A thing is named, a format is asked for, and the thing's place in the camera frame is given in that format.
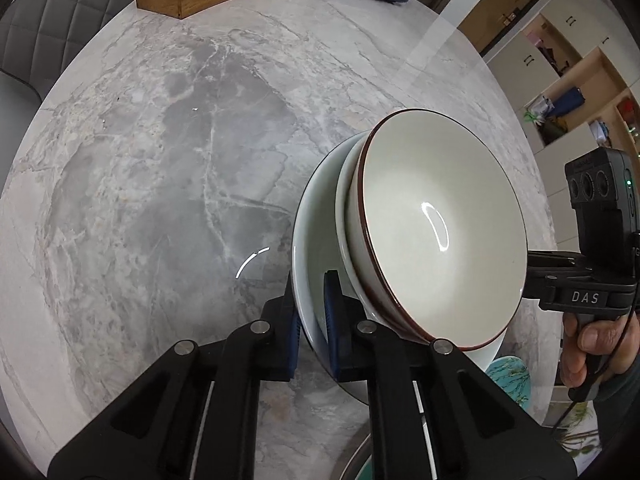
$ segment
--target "metal screw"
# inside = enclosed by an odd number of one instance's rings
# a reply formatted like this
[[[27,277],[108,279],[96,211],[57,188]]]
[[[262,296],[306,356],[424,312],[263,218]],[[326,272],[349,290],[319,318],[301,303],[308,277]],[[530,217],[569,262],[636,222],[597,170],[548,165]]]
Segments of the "metal screw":
[[[449,355],[453,352],[453,343],[446,339],[436,339],[436,341],[433,342],[433,349],[438,354]]]
[[[271,325],[261,319],[251,323],[251,332],[253,332],[254,334],[266,334],[270,328]]]
[[[363,334],[373,334],[376,328],[376,324],[373,321],[366,320],[358,323],[358,330]]]
[[[178,355],[189,355],[191,352],[193,352],[194,348],[196,348],[196,347],[193,344],[193,341],[187,341],[185,339],[184,341],[178,341],[175,344],[174,351]]]

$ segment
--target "round table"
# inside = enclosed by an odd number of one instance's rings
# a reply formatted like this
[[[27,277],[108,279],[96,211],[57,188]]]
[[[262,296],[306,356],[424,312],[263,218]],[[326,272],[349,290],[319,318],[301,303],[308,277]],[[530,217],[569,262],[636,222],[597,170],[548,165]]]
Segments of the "round table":
[[[132,4],[108,23],[43,102],[0,200],[0,386],[36,465],[175,341],[225,338],[281,295],[312,171],[405,107],[471,129],[529,249],[555,249],[507,99],[417,1],[231,0],[181,21]],[[539,422],[560,334],[523,301],[502,349],[529,365]],[[303,342],[294,380],[263,385],[255,477],[329,478],[367,418]]]

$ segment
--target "brown bowl rim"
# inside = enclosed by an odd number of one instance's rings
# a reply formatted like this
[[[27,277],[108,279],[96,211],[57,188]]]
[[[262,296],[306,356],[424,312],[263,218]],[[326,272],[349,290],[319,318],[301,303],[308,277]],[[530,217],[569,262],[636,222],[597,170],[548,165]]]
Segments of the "brown bowl rim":
[[[376,276],[380,280],[380,283],[382,284],[382,287],[385,290],[386,296],[396,306],[396,309],[399,312],[400,316],[412,328],[412,330],[414,330],[415,333],[417,333],[417,335],[420,336],[421,338],[431,342],[431,341],[434,341],[437,338],[435,336],[429,334],[420,325],[418,325],[414,321],[414,319],[409,315],[409,313],[404,309],[404,307],[402,307],[402,305],[398,301],[398,298],[396,298],[396,295],[394,294],[393,290],[391,289],[391,286],[388,284],[388,281],[386,280],[385,275],[382,273],[382,268],[380,267],[380,263],[379,263],[378,258],[376,256],[376,253],[373,250],[373,244],[371,242],[371,236],[369,234],[369,227],[367,225],[367,217],[366,217],[365,211],[364,211],[364,189],[363,189],[364,188],[364,165],[365,165],[365,161],[366,161],[366,158],[367,158],[367,152],[369,151],[369,147],[371,145],[371,142],[373,141],[373,137],[375,137],[375,135],[378,132],[378,130],[380,129],[380,127],[384,123],[386,123],[390,118],[392,118],[392,117],[394,117],[394,116],[396,116],[398,114],[404,113],[404,112],[429,112],[429,113],[432,113],[432,114],[437,114],[437,115],[440,115],[442,117],[445,117],[445,118],[447,118],[447,119],[449,119],[451,121],[454,121],[456,124],[459,124],[460,126],[462,126],[466,131],[468,131],[471,135],[473,135],[480,143],[482,143],[482,145],[484,147],[487,148],[487,151],[489,153],[491,153],[492,157],[495,159],[495,161],[498,163],[498,166],[500,167],[500,169],[504,173],[504,176],[507,178],[507,182],[511,186],[511,190],[513,191],[513,194],[516,197],[516,203],[518,204],[518,209],[520,210],[520,217],[522,218],[522,225],[524,227],[525,242],[526,242],[526,246],[527,246],[527,251],[529,250],[529,240],[527,239],[527,226],[526,226],[525,221],[524,221],[524,216],[522,215],[522,208],[520,207],[520,201],[518,200],[518,195],[516,194],[515,189],[513,189],[513,184],[511,184],[511,181],[509,180],[509,176],[504,171],[504,168],[500,164],[500,161],[498,161],[498,159],[495,157],[495,155],[492,153],[492,151],[489,150],[487,145],[484,142],[482,142],[482,139],[480,139],[478,136],[476,136],[464,124],[459,123],[457,120],[455,120],[452,117],[449,117],[448,115],[442,114],[440,112],[436,112],[434,110],[427,110],[426,108],[405,108],[403,110],[398,110],[397,112],[393,112],[392,114],[388,115],[387,117],[382,119],[373,128],[371,133],[367,136],[367,140],[365,141],[364,146],[362,147],[362,152],[360,153],[360,158],[358,160],[358,167],[356,168],[356,177],[358,179],[357,180],[358,216],[360,217],[360,227],[362,229],[362,234],[364,236],[365,246],[367,248],[367,253],[369,253],[369,257],[370,257],[370,260],[371,260],[371,262],[373,264],[374,270],[376,271]],[[526,272],[525,272],[525,275],[522,277],[522,286],[523,287],[524,287],[525,276],[526,276]],[[516,305],[515,309],[513,310],[513,314],[511,315],[510,320],[507,322],[507,325],[505,325],[503,327],[503,329],[500,330],[500,332],[498,332],[494,337],[489,339],[489,341],[486,341],[485,343],[482,343],[482,344],[476,345],[476,346],[469,346],[469,347],[461,346],[461,347],[458,347],[458,348],[460,350],[462,350],[463,352],[470,352],[470,351],[473,351],[473,350],[479,350],[481,348],[484,348],[485,346],[487,346],[487,345],[491,344],[492,342],[494,342],[496,339],[498,339],[502,335],[502,333],[505,330],[507,330],[508,326],[510,325],[511,321],[513,320],[513,318],[515,317],[515,315],[516,315],[516,313],[518,311],[519,304],[520,304],[520,302],[518,302],[518,304]],[[386,314],[386,316],[383,315],[383,318],[389,322],[388,318],[392,317],[392,316],[385,312],[385,307],[383,305],[379,304],[378,306],[382,310],[381,314]]]

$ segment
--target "sleeve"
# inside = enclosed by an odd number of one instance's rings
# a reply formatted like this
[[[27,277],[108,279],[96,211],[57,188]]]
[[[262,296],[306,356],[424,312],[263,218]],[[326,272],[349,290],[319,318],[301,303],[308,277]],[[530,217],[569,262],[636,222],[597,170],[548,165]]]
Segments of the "sleeve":
[[[636,358],[629,370],[622,375],[615,376],[600,385],[598,396],[593,401],[593,407],[598,417],[598,432],[600,442],[606,446],[618,431],[640,392],[640,356]]]

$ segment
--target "white cabinet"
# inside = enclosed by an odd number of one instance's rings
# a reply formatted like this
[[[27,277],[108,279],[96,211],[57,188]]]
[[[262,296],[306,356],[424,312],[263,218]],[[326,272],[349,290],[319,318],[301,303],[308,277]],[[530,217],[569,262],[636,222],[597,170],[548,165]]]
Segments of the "white cabinet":
[[[609,33],[580,0],[551,0],[541,14],[585,57]]]
[[[640,79],[640,51],[634,44],[623,44],[620,38],[607,36],[600,49],[629,86]]]
[[[553,67],[524,34],[518,34],[490,62],[514,110],[529,104],[559,79]]]
[[[599,47],[627,85],[640,79],[640,50],[620,17],[601,0],[551,0],[542,15],[585,57]]]
[[[547,196],[567,187],[564,165],[595,150],[598,147],[588,124],[582,124],[575,130],[560,137],[536,154],[542,182]]]
[[[571,208],[569,189],[565,187],[551,195],[548,200],[556,230],[556,242],[564,242],[577,237],[578,222],[575,219],[575,211]]]
[[[540,133],[536,128],[534,123],[528,123],[524,120],[524,114],[527,111],[527,108],[521,108],[516,112],[518,116],[518,120],[520,121],[520,126],[522,126],[522,130],[524,131],[527,140],[529,141],[529,146],[531,147],[531,151],[535,155],[537,152],[540,152],[544,149],[545,143],[542,141],[542,137],[540,137]]]

